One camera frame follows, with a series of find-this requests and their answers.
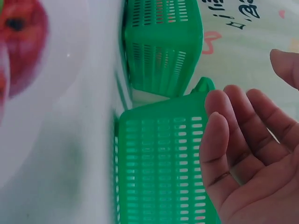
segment hand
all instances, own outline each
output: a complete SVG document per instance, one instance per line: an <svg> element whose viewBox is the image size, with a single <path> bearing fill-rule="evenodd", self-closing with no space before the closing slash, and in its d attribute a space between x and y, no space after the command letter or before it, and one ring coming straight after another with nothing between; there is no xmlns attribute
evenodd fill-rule
<svg viewBox="0 0 299 224"><path fill-rule="evenodd" d="M271 63L299 89L298 54L273 50ZM299 124L259 90L233 85L211 92L206 110L200 164L222 223L298 223Z"/></svg>

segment basket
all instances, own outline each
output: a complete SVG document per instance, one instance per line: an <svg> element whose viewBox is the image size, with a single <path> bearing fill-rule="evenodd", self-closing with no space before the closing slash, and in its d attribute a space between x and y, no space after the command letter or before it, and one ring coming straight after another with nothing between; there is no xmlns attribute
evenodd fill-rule
<svg viewBox="0 0 299 224"><path fill-rule="evenodd" d="M199 165L211 89L213 83L202 78L190 95L122 114L115 150L116 223L218 223Z"/></svg>
<svg viewBox="0 0 299 224"><path fill-rule="evenodd" d="M182 96L199 60L203 27L196 0L128 0L124 40L133 88Z"/></svg>

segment basket handle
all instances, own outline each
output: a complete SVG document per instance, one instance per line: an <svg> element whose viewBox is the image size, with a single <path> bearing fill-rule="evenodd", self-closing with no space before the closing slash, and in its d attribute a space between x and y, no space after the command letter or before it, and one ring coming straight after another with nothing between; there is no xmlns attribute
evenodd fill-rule
<svg viewBox="0 0 299 224"><path fill-rule="evenodd" d="M202 77L200 78L199 82L197 83L196 87L191 91L194 92L205 92L208 93L215 89L215 85L210 78Z"/></svg>

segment white surface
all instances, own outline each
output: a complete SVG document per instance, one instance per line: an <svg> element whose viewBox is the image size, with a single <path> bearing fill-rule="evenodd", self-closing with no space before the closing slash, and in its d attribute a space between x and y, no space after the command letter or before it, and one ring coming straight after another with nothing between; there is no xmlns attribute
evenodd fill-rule
<svg viewBox="0 0 299 224"><path fill-rule="evenodd" d="M6 104L0 127L0 188L27 158L45 114L74 82L88 47L87 0L42 0L50 35L41 74Z"/></svg>
<svg viewBox="0 0 299 224"><path fill-rule="evenodd" d="M47 117L18 174L0 190L1 224L111 221L111 118L123 110L114 79L122 77L122 1L90 0L89 7L89 52L80 75ZM121 86L131 107L124 79Z"/></svg>

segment red apple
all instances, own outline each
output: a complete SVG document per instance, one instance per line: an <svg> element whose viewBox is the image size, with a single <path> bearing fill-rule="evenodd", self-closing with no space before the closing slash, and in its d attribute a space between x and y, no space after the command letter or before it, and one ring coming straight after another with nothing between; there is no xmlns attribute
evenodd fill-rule
<svg viewBox="0 0 299 224"><path fill-rule="evenodd" d="M47 41L49 22L37 0L4 0L0 35L6 43L10 62L9 97L25 90L36 78Z"/></svg>

